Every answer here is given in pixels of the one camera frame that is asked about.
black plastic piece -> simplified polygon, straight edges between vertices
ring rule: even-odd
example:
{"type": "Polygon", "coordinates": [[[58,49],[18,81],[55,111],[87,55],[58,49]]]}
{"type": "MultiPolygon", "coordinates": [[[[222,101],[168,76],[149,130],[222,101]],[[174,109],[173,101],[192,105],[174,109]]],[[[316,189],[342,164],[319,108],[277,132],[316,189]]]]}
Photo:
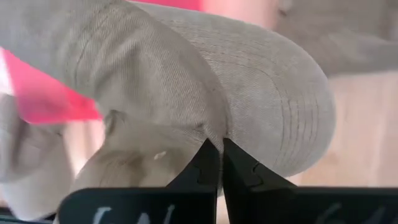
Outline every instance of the black plastic piece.
{"type": "Polygon", "coordinates": [[[192,161],[167,187],[173,189],[214,188],[218,186],[219,170],[220,153],[207,139],[192,161]]]}
{"type": "Polygon", "coordinates": [[[280,210],[270,210],[294,197],[295,185],[266,168],[230,139],[224,140],[223,186],[230,224],[269,223],[280,210]]]}
{"type": "MultiPolygon", "coordinates": [[[[207,140],[168,186],[85,189],[60,224],[214,224],[220,157],[207,140]]],[[[223,187],[230,224],[398,224],[398,189],[297,187],[224,140],[223,187]]]]}

beige fabric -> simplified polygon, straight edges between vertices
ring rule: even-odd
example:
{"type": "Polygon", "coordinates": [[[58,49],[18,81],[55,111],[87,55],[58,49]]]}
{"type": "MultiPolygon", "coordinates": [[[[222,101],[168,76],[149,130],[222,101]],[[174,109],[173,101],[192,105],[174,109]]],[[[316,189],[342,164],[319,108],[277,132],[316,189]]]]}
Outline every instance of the beige fabric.
{"type": "Polygon", "coordinates": [[[15,215],[32,220],[58,207],[72,184],[62,126],[31,126],[13,96],[0,98],[0,190],[15,215]]]}
{"type": "Polygon", "coordinates": [[[205,138],[220,152],[232,138],[294,175],[319,160],[333,134],[320,67],[257,26],[122,0],[5,0],[0,30],[2,47],[94,98],[105,115],[105,142],[72,190],[166,185],[205,138]]]}
{"type": "Polygon", "coordinates": [[[293,0],[276,31],[303,47],[328,77],[398,70],[397,0],[293,0]]]}

cap brim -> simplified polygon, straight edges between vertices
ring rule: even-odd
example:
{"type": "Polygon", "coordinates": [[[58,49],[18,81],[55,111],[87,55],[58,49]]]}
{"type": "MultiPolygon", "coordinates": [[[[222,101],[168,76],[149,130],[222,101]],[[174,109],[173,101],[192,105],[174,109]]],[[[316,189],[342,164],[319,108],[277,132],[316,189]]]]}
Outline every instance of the cap brim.
{"type": "Polygon", "coordinates": [[[279,175],[312,166],[335,127],[321,68],[273,31],[225,17],[134,4],[189,40],[210,64],[231,110],[230,137],[279,175]]]}

wooden surface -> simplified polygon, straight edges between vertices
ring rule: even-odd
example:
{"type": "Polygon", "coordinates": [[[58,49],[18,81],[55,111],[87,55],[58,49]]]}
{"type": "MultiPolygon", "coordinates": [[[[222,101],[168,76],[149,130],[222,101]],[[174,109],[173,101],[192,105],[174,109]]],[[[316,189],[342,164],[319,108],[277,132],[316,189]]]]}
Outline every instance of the wooden surface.
{"type": "Polygon", "coordinates": [[[335,136],[300,185],[398,186],[398,73],[338,77],[335,136]]]}

beige cap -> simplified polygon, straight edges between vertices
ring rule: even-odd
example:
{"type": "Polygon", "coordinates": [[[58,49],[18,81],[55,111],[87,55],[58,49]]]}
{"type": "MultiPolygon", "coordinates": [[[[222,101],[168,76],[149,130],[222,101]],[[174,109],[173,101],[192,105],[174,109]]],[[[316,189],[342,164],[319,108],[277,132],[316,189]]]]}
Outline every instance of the beige cap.
{"type": "Polygon", "coordinates": [[[220,152],[231,138],[287,177],[319,160],[333,134],[320,67],[254,25],[122,0],[12,0],[0,2],[0,30],[0,45],[105,115],[104,145],[72,190],[166,185],[206,138],[220,152]]]}

